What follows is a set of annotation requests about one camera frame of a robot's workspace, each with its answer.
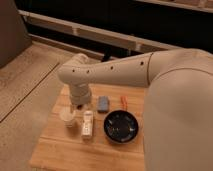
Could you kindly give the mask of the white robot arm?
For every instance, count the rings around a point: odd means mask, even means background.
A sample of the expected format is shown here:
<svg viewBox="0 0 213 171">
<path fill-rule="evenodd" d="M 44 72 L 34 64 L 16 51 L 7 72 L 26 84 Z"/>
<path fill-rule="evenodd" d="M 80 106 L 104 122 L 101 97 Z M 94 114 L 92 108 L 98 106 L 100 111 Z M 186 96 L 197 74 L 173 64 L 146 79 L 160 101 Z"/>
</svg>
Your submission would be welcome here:
<svg viewBox="0 0 213 171">
<path fill-rule="evenodd" d="M 74 105 L 91 101 L 91 83 L 146 87 L 146 171 L 213 171 L 213 54 L 156 51 L 91 64 L 76 54 L 58 70 Z"/>
</svg>

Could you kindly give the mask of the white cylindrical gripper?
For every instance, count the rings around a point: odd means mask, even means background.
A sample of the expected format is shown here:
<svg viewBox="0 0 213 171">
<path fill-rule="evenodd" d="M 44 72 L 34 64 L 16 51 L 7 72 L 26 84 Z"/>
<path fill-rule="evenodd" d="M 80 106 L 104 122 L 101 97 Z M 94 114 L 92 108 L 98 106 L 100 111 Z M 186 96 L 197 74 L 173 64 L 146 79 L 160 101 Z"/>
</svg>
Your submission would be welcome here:
<svg viewBox="0 0 213 171">
<path fill-rule="evenodd" d="M 84 105 L 91 102 L 91 89 L 88 84 L 70 85 L 70 101 L 73 105 Z"/>
</svg>

